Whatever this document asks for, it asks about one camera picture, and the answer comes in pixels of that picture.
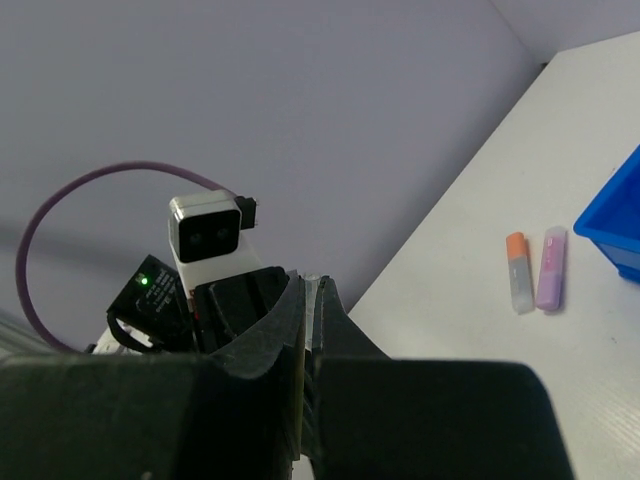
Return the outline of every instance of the camera lens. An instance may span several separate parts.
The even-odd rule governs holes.
[[[228,228],[221,228],[216,233],[216,237],[220,241],[226,240],[227,238],[229,238],[229,229]]]
[[[202,244],[203,239],[204,237],[201,233],[194,233],[189,237],[189,243],[191,244],[191,246],[197,247],[198,245]]]

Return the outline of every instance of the gray wall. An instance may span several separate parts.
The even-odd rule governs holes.
[[[532,82],[488,0],[6,0],[0,14],[0,306],[18,236],[55,189],[111,162],[191,168],[261,201],[266,263],[365,291]],[[197,191],[129,173],[43,225],[30,280],[76,345]]]
[[[638,0],[492,0],[540,62],[640,30]]]

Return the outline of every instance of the black connector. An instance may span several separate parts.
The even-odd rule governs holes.
[[[256,208],[258,202],[252,197],[246,198],[238,196],[234,198],[236,205],[242,213],[242,220],[240,222],[240,230],[247,230],[256,226]]]
[[[147,334],[162,350],[193,351],[191,320],[184,318],[179,308],[177,289],[182,289],[178,272],[148,255],[113,301],[107,316],[111,324],[118,319]]]

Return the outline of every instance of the white camera housing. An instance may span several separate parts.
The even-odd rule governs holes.
[[[190,310],[197,286],[263,267],[241,221],[242,212],[226,190],[169,203],[169,243]]]

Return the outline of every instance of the pink marker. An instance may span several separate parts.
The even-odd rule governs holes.
[[[553,227],[546,231],[536,295],[536,307],[540,310],[552,312],[560,308],[566,244],[566,228]]]

